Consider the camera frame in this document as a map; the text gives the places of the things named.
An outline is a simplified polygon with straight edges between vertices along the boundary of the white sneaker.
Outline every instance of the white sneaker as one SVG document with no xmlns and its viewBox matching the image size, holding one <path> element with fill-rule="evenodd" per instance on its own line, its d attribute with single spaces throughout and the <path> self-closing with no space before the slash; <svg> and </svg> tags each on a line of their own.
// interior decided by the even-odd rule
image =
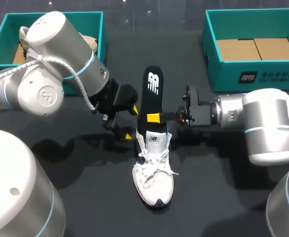
<svg viewBox="0 0 289 237">
<path fill-rule="evenodd" d="M 146 132 L 146 138 L 136 131 L 139 159 L 133 168 L 133 178 L 140 197 L 150 206 L 163 207 L 173 194 L 173 174 L 169 165 L 171 133 Z"/>
</svg>

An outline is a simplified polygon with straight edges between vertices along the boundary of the shoe insole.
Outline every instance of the shoe insole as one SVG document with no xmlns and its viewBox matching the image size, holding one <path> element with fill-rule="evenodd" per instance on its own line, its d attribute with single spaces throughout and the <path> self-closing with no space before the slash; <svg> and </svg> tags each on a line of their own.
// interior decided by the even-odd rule
<svg viewBox="0 0 289 237">
<path fill-rule="evenodd" d="M 138 132 L 145 138 L 146 131 L 167 132 L 166 123 L 148 123 L 147 114 L 162 113 L 164 74 L 160 67 L 149 66 L 144 72 L 143 94 L 138 116 Z"/>
</svg>

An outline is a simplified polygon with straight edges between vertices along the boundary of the cable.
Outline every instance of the cable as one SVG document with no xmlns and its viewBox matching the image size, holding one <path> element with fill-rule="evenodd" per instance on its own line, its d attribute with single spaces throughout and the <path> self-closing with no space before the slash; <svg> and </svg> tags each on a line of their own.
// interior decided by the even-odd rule
<svg viewBox="0 0 289 237">
<path fill-rule="evenodd" d="M 22 64 L 22 65 L 20 65 L 20 66 L 18 66 L 16 68 L 8 70 L 7 72 L 1 73 L 0 74 L 0 79 L 4 78 L 6 76 L 12 75 L 13 73 L 18 72 L 20 70 L 26 69 L 26 68 L 28 68 L 30 66 L 34 66 L 36 64 L 39 64 L 42 61 L 51 62 L 51 63 L 57 63 L 57 64 L 62 65 L 63 67 L 65 67 L 71 73 L 71 75 L 74 77 L 76 83 L 78 84 L 86 105 L 89 107 L 90 110 L 92 110 L 92 111 L 95 110 L 95 107 L 91 104 L 91 102 L 90 102 L 90 100 L 89 100 L 89 98 L 88 98 L 88 96 L 86 94 L 86 90 L 85 90 L 85 88 L 84 88 L 84 86 L 82 84 L 82 81 L 80 80 L 79 76 L 76 74 L 74 69 L 69 64 L 67 64 L 67 63 L 65 63 L 65 62 L 63 62 L 63 61 L 61 61 L 61 60 L 59 60 L 57 58 L 43 58 L 41 55 L 39 55 L 36 60 L 33 60 L 31 62 Z"/>
</svg>

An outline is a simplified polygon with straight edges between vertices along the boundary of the teal box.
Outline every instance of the teal box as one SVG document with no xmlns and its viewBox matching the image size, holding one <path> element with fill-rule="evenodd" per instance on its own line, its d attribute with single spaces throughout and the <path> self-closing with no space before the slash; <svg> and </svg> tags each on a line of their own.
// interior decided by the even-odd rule
<svg viewBox="0 0 289 237">
<path fill-rule="evenodd" d="M 21 26 L 30 27 L 44 14 L 46 12 L 8 13 L 5 15 L 0 26 L 0 70 L 20 65 L 12 64 L 19 44 L 19 29 Z M 63 14 L 78 32 L 98 40 L 97 56 L 105 65 L 107 39 L 103 12 L 63 12 Z M 66 95 L 75 94 L 67 84 L 67 80 L 64 80 L 64 88 Z"/>
<path fill-rule="evenodd" d="M 289 41 L 289 8 L 206 11 L 202 48 L 214 92 L 289 90 L 289 60 L 222 60 L 216 40 L 255 38 Z"/>
</svg>

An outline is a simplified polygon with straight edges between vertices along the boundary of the screw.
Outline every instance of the screw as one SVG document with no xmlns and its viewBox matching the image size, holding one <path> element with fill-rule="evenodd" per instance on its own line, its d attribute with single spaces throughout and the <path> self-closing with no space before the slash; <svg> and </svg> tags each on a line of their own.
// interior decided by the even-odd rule
<svg viewBox="0 0 289 237">
<path fill-rule="evenodd" d="M 183 101 L 187 100 L 187 98 L 188 98 L 187 95 L 183 95 L 183 96 L 182 96 L 182 100 L 183 100 Z"/>
</svg>

